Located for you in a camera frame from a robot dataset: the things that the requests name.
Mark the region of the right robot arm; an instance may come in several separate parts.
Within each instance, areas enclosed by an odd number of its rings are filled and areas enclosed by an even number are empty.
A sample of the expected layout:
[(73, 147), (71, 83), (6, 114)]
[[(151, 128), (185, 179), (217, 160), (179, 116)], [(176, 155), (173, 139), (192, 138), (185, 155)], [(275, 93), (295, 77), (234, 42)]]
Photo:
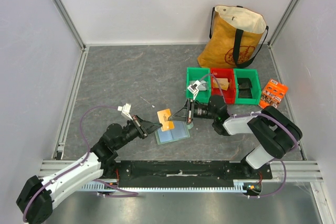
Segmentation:
[(243, 158), (241, 174), (254, 178), (259, 169), (275, 159), (282, 159), (298, 147), (302, 131), (278, 109), (269, 105), (257, 112), (229, 114), (223, 96), (213, 95), (207, 103), (187, 99), (184, 106), (169, 117), (170, 121), (191, 124), (194, 118), (212, 120), (215, 132), (223, 136), (252, 134), (259, 145)]

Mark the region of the light green card holder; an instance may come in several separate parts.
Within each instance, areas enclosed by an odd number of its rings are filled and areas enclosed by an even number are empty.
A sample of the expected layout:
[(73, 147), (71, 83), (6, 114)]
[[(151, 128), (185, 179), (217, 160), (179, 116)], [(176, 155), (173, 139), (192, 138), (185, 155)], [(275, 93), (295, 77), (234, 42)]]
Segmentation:
[(155, 137), (158, 145), (176, 142), (190, 137), (189, 130), (193, 128), (193, 123), (186, 124), (185, 122), (174, 122), (174, 129), (162, 131), (158, 129), (155, 132)]

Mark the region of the orange credit card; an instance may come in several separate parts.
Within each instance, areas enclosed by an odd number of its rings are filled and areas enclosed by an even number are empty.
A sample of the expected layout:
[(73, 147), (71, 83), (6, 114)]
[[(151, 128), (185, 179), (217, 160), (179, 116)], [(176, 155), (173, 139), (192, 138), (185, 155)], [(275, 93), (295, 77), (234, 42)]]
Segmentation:
[(169, 117), (171, 115), (172, 114), (171, 114), (170, 109), (157, 111), (159, 122), (162, 124), (161, 130), (163, 132), (168, 131), (168, 130), (173, 130), (175, 128), (173, 121), (169, 120)]

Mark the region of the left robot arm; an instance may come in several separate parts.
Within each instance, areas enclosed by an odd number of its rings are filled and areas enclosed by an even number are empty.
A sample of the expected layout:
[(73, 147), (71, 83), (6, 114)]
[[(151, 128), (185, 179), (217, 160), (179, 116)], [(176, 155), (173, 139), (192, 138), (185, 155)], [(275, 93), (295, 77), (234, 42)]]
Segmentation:
[(27, 179), (16, 200), (23, 222), (43, 223), (63, 200), (83, 185), (100, 177), (112, 177), (117, 151), (136, 138), (148, 137), (161, 126), (136, 115), (126, 126), (110, 124), (99, 141), (77, 161), (43, 178), (34, 175)]

